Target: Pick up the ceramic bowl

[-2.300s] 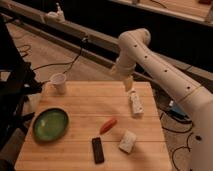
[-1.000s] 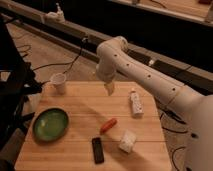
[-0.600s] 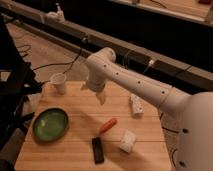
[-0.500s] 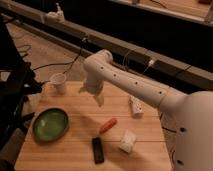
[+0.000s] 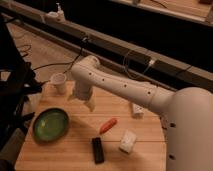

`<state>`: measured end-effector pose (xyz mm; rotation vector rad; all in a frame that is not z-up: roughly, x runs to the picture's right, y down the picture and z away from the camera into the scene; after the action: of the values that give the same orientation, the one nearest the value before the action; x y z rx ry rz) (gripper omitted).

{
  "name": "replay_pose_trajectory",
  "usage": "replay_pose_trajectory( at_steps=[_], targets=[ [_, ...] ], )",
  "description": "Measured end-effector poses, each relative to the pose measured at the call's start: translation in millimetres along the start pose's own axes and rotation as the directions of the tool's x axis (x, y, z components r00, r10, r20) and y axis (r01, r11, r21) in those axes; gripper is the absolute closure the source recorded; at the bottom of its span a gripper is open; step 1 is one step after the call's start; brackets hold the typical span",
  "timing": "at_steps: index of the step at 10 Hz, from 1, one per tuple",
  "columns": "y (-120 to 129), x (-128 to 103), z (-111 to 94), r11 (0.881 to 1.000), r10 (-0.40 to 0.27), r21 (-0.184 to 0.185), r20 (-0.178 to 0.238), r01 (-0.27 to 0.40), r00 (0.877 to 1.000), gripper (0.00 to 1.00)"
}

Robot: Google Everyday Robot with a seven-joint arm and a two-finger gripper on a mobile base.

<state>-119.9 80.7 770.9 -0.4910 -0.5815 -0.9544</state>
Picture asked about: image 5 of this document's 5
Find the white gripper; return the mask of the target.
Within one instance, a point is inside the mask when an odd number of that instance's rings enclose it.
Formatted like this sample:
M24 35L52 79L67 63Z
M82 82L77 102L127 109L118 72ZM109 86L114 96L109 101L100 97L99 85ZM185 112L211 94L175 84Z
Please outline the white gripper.
M67 100L71 101L77 98L79 100L85 101L84 104L86 105L86 107L91 112L93 112L95 109L95 102L94 102L94 99L91 98L92 93L93 93L93 88L90 84L87 84L82 81L76 81L74 83L72 94L68 96Z

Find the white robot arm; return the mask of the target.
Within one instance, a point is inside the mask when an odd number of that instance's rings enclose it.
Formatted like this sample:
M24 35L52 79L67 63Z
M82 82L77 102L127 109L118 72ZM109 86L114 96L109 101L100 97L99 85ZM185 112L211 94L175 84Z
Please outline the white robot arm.
M89 55L71 68L72 96L88 101L95 86L166 120L166 171L213 171L213 93L198 87L170 91L105 73Z

